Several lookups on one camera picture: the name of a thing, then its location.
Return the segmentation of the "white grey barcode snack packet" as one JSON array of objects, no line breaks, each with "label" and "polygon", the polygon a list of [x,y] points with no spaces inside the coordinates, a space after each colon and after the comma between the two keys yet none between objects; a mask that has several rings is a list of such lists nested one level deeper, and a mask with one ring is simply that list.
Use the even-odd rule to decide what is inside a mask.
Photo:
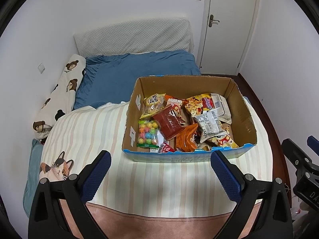
[{"label": "white grey barcode snack packet", "polygon": [[226,134],[226,131],[223,129],[222,124],[218,119],[216,109],[204,112],[194,118],[201,129],[200,143],[203,143],[212,137]]}]

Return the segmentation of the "dark red snack packet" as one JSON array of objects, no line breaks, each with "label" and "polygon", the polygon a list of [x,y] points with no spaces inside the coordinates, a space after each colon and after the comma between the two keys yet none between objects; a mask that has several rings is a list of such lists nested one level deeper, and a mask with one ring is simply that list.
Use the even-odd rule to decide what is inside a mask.
[{"label": "dark red snack packet", "polygon": [[172,105],[165,107],[157,114],[153,115],[153,119],[159,124],[160,132],[166,140],[173,139],[184,129],[180,124]]}]

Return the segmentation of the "small red snack packet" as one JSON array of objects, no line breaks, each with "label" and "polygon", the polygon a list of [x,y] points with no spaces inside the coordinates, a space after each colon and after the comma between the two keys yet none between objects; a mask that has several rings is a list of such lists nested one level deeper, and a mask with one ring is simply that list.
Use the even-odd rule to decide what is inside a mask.
[{"label": "small red snack packet", "polygon": [[159,153],[174,153],[175,149],[172,148],[167,142],[164,142],[159,147]]}]

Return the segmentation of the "colourful candy ball bag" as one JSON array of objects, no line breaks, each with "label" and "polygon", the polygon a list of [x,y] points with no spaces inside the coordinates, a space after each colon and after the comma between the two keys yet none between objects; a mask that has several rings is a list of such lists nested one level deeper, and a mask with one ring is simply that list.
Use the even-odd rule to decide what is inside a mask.
[{"label": "colourful candy ball bag", "polygon": [[140,120],[138,122],[137,147],[159,149],[158,130],[159,125],[154,120]]}]

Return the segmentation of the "yellow cartoon snack bag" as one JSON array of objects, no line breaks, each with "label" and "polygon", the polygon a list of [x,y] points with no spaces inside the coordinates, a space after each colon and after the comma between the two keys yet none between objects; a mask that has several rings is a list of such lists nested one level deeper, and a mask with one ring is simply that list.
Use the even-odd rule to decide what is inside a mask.
[{"label": "yellow cartoon snack bag", "polygon": [[236,142],[233,139],[234,137],[232,134],[231,126],[224,123],[223,128],[226,131],[226,134],[214,136],[208,139],[207,141],[212,142],[217,147],[230,147],[232,149],[239,148],[239,146],[236,144]]}]

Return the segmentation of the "beige wrapped cake packet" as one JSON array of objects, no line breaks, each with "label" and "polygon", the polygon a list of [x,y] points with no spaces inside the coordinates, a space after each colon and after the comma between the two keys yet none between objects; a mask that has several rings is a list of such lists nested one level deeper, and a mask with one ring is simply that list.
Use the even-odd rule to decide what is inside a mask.
[{"label": "beige wrapped cake packet", "polygon": [[226,98],[217,93],[212,93],[211,99],[213,101],[214,108],[217,110],[218,120],[231,125],[231,112]]}]

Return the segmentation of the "yellow noodle snack bag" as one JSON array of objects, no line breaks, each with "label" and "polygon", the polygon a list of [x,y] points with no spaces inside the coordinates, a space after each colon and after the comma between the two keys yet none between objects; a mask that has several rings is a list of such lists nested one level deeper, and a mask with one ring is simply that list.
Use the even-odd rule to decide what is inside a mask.
[{"label": "yellow noodle snack bag", "polygon": [[187,99],[185,109],[192,116],[198,116],[203,112],[210,111],[215,108],[212,97],[209,93],[200,94]]}]

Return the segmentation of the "white bear long pillow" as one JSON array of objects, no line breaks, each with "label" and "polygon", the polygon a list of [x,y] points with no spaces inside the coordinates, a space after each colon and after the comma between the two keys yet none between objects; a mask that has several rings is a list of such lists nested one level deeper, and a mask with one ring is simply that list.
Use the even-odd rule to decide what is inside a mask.
[{"label": "white bear long pillow", "polygon": [[55,88],[43,104],[32,124],[35,138],[46,138],[57,120],[70,113],[75,103],[77,89],[84,75],[86,60],[84,57],[74,54],[64,67],[60,79]]}]

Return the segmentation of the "panda orange snack packet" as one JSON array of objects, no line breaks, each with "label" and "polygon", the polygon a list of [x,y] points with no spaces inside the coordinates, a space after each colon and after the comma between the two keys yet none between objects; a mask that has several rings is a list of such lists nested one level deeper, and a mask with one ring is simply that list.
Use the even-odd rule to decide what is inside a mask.
[{"label": "panda orange snack packet", "polygon": [[182,122],[185,122],[185,120],[181,116],[181,109],[187,103],[187,101],[185,99],[178,99],[167,94],[164,96],[164,98],[166,101],[166,106],[172,106],[172,109],[176,113],[176,116],[181,119]]}]

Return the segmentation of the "white red boxed snack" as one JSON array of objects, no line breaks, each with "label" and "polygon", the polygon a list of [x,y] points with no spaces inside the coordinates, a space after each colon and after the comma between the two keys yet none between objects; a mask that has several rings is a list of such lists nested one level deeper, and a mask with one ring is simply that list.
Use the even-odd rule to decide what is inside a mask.
[{"label": "white red boxed snack", "polygon": [[166,140],[165,140],[164,136],[162,135],[162,133],[160,132],[160,130],[156,131],[156,134],[154,135],[153,141],[156,142],[156,145],[158,147],[157,148],[149,148],[150,153],[158,153],[161,144],[166,142]]}]

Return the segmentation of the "blue bed sheet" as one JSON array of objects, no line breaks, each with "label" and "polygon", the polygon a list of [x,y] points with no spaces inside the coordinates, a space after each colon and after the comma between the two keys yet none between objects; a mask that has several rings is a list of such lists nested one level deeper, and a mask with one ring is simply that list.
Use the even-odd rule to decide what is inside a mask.
[{"label": "blue bed sheet", "polygon": [[[97,56],[86,60],[84,77],[76,93],[75,111],[95,109],[108,103],[129,103],[136,79],[149,75],[198,75],[194,56],[186,51],[151,52],[140,55]],[[33,141],[23,206],[30,213],[39,181],[44,144]]]}]

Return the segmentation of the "white door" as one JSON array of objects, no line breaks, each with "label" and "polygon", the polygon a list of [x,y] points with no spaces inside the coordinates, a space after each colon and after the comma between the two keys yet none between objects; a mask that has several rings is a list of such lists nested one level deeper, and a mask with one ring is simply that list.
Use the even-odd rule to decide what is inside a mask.
[{"label": "white door", "polygon": [[[260,0],[204,0],[197,65],[202,74],[239,73],[248,50]],[[208,27],[213,14],[220,22]]]}]

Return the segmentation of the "grey white pillow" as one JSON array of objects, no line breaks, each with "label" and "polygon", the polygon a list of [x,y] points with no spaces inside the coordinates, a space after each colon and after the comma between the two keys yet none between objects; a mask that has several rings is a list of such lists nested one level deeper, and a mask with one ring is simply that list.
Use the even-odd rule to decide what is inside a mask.
[{"label": "grey white pillow", "polygon": [[76,33],[74,40],[83,57],[194,49],[190,22],[180,17],[114,23]]}]

